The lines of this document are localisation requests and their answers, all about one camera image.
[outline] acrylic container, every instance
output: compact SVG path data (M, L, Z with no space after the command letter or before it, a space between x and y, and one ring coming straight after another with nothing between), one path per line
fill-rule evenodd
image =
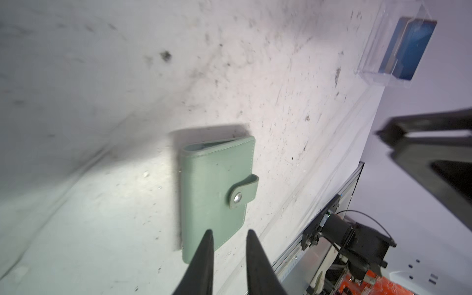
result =
M357 74L368 84L409 87L431 37L424 38L424 30L432 34L435 25L420 0L383 2ZM405 41L418 34L422 34L421 43Z

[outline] wallet strap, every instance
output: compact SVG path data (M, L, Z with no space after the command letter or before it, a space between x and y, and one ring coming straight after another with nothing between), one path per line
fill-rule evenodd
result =
M254 200L258 184L259 177L254 174L251 174L241 183L236 184L235 188L231 190L231 194L229 194L229 207L231 209L238 208Z

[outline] black bracket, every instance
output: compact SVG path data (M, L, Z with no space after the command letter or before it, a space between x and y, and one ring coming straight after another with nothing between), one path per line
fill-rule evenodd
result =
M451 130L472 130L472 109L392 118L377 135L392 160L472 230L472 137L407 136Z
M323 217L328 212L336 212L336 209L339 207L339 200L341 195L336 194L331 201L316 215L316 217L310 222L310 224L305 228L302 233L302 250L305 251L306 248L311 245L317 245L320 238L320 223L323 220Z

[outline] green wallet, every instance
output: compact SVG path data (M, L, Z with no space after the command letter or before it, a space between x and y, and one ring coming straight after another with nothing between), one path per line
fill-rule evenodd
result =
M190 263L207 229L215 250L244 223L246 205L256 197L252 174L255 138L195 143L180 151L182 258Z

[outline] cable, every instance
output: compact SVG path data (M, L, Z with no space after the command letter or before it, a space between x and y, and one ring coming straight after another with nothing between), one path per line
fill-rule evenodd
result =
M336 212L336 214L343 213L343 212L357 212L357 213L360 213L364 216L367 216L368 218L372 219L375 223L377 223L387 233L387 235L390 237L390 239L392 239L392 241L393 241L393 238L392 238L391 234L388 233L388 231L385 229L385 227L383 227L378 221L376 221L374 218L370 217L369 215L365 214L364 212L360 212L360 211L357 211L357 210L342 210L340 212Z
M339 248L336 246L336 244L333 243L333 242L331 242L327 237L325 237L325 236L322 236L322 237L325 238L328 242L330 242L330 243L333 245L333 247L337 250L338 253L341 251L341 249L339 249Z

